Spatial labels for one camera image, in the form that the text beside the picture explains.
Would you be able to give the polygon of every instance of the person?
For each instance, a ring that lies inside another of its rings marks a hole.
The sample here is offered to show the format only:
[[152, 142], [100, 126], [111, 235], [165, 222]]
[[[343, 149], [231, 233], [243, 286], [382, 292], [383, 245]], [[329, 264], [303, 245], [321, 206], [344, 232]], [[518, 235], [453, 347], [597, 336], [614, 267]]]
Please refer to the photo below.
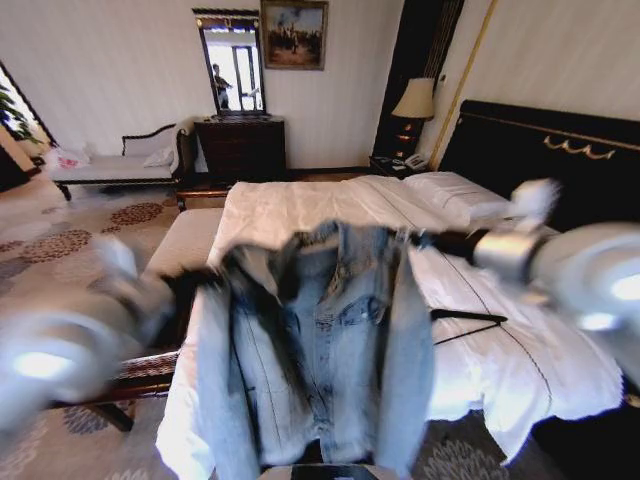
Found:
[[295, 55], [298, 50], [298, 32], [296, 32], [296, 27], [293, 22], [291, 22], [291, 53]]
[[217, 63], [211, 65], [213, 68], [213, 86], [218, 94], [218, 104], [220, 108], [229, 109], [229, 95], [227, 94], [227, 88], [233, 88], [233, 86], [220, 76], [220, 66]]

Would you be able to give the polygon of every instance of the table lamp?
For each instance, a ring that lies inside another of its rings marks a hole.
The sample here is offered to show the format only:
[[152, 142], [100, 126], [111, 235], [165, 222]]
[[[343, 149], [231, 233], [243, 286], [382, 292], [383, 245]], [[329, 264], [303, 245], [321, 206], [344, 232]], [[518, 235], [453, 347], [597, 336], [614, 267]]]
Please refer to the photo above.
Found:
[[433, 78], [410, 79], [391, 115], [406, 119], [394, 148], [394, 157], [405, 160], [415, 152], [425, 120], [433, 118]]

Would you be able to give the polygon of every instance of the jacket sleeve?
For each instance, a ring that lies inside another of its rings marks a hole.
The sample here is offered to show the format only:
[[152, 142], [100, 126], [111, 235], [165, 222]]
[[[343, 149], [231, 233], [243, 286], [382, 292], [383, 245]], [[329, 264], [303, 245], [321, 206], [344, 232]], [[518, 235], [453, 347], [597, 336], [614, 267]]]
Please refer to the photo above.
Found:
[[433, 384], [431, 318], [400, 247], [382, 369], [374, 459], [401, 478], [409, 475], [424, 436]]
[[228, 286], [208, 287], [198, 337], [198, 430], [220, 480], [255, 480], [260, 466], [238, 359], [230, 335]]

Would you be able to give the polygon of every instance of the white bedsheet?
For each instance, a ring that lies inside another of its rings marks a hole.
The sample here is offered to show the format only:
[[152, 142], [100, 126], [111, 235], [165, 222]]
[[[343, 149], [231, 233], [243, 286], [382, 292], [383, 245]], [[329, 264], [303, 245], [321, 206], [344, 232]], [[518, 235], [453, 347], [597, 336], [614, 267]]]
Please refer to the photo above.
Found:
[[[239, 183], [227, 197], [209, 261], [217, 263], [237, 241], [278, 247], [293, 231], [311, 229], [327, 218], [440, 230], [447, 224], [440, 215], [391, 178]], [[504, 329], [436, 346], [429, 418], [455, 420], [470, 409], [482, 408], [489, 432], [509, 461], [535, 422], [551, 415], [577, 419], [619, 405], [619, 368], [581, 333], [549, 312], [514, 300], [489, 272], [473, 269], [461, 259], [427, 249], [412, 252], [411, 261], [430, 307], [489, 310], [509, 319]], [[207, 405], [198, 405], [195, 384], [196, 369], [207, 368], [195, 362], [198, 347], [206, 343], [198, 337], [200, 306], [197, 295], [156, 442], [164, 462], [180, 478], [208, 478], [215, 465], [198, 417], [207, 412]], [[483, 325], [477, 321], [438, 320], [434, 341], [479, 326]]]

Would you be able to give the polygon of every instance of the nightstand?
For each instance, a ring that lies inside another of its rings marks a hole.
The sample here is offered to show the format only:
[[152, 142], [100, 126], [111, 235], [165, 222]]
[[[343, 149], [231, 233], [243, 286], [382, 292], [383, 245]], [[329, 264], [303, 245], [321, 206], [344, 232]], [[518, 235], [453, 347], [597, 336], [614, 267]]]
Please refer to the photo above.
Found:
[[409, 167], [404, 166], [397, 160], [394, 163], [392, 158], [388, 157], [369, 157], [369, 166], [371, 167], [371, 173], [374, 175], [384, 175], [385, 177], [396, 177], [402, 180], [403, 178], [410, 177], [417, 173], [430, 172], [429, 168], [423, 170], [411, 170]]

